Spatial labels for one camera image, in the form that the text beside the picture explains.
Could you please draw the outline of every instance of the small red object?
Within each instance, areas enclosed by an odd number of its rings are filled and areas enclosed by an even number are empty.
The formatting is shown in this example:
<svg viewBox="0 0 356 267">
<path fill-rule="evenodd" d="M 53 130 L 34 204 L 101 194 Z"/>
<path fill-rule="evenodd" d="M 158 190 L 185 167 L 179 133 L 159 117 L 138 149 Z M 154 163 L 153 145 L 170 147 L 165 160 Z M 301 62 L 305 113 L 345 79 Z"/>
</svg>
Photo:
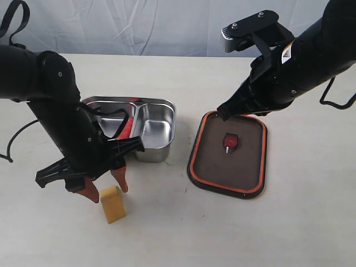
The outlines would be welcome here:
<svg viewBox="0 0 356 267">
<path fill-rule="evenodd" d="M 238 147 L 239 136 L 231 133 L 227 133 L 224 138 L 224 147 L 228 150 L 234 150 Z"/>
<path fill-rule="evenodd" d="M 119 134 L 119 136 L 116 139 L 128 139 L 130 138 L 130 133 L 132 130 L 132 125 L 134 124 L 134 121 L 132 118 L 129 118 L 127 121 L 127 124 L 123 128 L 122 132 Z"/>
</svg>

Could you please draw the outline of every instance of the orange rim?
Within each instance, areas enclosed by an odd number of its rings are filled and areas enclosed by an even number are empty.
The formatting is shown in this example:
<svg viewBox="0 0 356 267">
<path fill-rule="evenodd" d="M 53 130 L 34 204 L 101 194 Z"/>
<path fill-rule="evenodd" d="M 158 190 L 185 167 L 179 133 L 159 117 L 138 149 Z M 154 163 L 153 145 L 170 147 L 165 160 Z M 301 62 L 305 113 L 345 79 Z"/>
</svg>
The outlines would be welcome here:
<svg viewBox="0 0 356 267">
<path fill-rule="evenodd" d="M 202 132 L 203 132 L 204 126 L 206 124 L 206 120 L 207 120 L 208 116 L 210 114 L 212 114 L 212 113 L 215 113 L 215 112 L 216 111 L 211 111 L 211 112 L 207 113 L 204 116 L 204 118 L 202 119 L 201 127 L 200 127 L 200 130 L 199 130 L 199 134 L 197 136 L 197 139 L 196 139 L 196 144 L 195 144 L 194 151 L 192 153 L 192 159 L 191 159 L 191 163 L 190 163 L 190 173 L 191 173 L 192 177 L 195 180 L 197 180 L 198 182 L 202 183 L 202 184 L 206 184 L 206 185 L 210 185 L 210 186 L 214 186 L 214 187 L 218 187 L 218 188 L 222 188 L 222 189 L 226 189 L 226 190 L 230 190 L 230 191 L 234 191 L 234 192 L 239 192 L 239 193 L 243 193 L 243 194 L 251 194 L 251 193 L 257 192 L 263 186 L 263 179 L 264 179 L 264 176 L 265 176 L 264 169 L 265 169 L 265 153 L 266 153 L 266 126 L 258 118 L 252 118 L 252 117 L 249 117 L 249 116 L 243 116 L 243 117 L 247 117 L 247 118 L 250 118 L 250 119 L 253 119 L 253 120 L 257 120 L 258 122 L 260 122 L 260 124 L 262 125 L 262 129 L 263 129 L 260 176 L 259 176 L 259 182 L 258 182 L 256 187 L 254 187 L 253 189 L 250 189 L 250 190 L 237 189 L 237 188 L 228 187 L 228 186 L 224 186 L 224 185 L 219 185 L 219 184 L 216 184 L 214 182 L 209 182 L 209 181 L 203 180 L 203 179 L 199 178 L 195 174 L 193 166 L 194 166 L 194 162 L 195 162 L 195 158 L 196 158 L 196 154 L 197 154 L 197 148 L 199 147 L 199 144 L 200 144 Z"/>
</svg>

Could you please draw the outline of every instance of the yellow sponge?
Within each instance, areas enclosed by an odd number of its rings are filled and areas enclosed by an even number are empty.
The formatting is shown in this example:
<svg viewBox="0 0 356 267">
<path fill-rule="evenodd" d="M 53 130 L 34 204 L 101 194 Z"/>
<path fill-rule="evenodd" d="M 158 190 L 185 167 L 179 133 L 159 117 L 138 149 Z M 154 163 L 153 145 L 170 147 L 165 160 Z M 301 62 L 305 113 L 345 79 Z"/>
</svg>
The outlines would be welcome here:
<svg viewBox="0 0 356 267">
<path fill-rule="evenodd" d="M 126 216 L 126 211 L 117 186 L 111 186 L 108 189 L 102 190 L 100 195 L 100 202 L 108 224 Z"/>
</svg>

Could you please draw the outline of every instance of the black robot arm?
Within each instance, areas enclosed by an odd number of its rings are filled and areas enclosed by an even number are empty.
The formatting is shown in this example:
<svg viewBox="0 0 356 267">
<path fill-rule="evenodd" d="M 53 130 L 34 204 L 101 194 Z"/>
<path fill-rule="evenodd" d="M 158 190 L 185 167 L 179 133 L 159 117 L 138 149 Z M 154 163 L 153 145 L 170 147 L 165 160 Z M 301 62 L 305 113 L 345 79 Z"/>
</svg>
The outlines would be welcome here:
<svg viewBox="0 0 356 267">
<path fill-rule="evenodd" d="M 331 0 L 323 17 L 297 38 L 278 18 L 263 11 L 222 29 L 226 52 L 256 45 L 262 54 L 252 62 L 250 76 L 217 108 L 223 120 L 285 109 L 330 79 L 320 103 L 345 109 L 355 102 L 356 95 L 343 106 L 324 99 L 335 77 L 356 62 L 356 1 Z"/>
<path fill-rule="evenodd" d="M 24 1 L 13 1 L 7 11 L 15 12 Z M 23 46 L 0 45 L 0 98 L 27 102 L 64 158 L 39 171 L 40 187 L 55 180 L 64 180 L 66 189 L 99 201 L 93 180 L 111 170 L 126 166 L 124 156 L 144 151 L 140 137 L 117 140 L 128 120 L 125 110 L 102 113 L 80 101 L 75 72 L 71 63 L 55 52 L 33 53 Z M 125 119 L 115 136 L 104 135 L 90 116 L 123 112 Z"/>
</svg>

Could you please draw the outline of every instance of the warning label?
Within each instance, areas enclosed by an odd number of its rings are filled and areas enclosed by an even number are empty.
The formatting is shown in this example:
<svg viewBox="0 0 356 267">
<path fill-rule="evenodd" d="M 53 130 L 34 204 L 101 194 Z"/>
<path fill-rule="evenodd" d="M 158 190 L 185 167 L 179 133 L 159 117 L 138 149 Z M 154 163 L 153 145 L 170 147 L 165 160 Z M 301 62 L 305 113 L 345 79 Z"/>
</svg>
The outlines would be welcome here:
<svg viewBox="0 0 356 267">
<path fill-rule="evenodd" d="M 291 46 L 292 46 L 293 42 L 290 43 L 289 45 L 287 45 L 287 47 L 283 50 L 282 53 L 282 64 L 284 64 L 285 62 L 287 62 L 288 60 L 291 59 Z"/>
</svg>

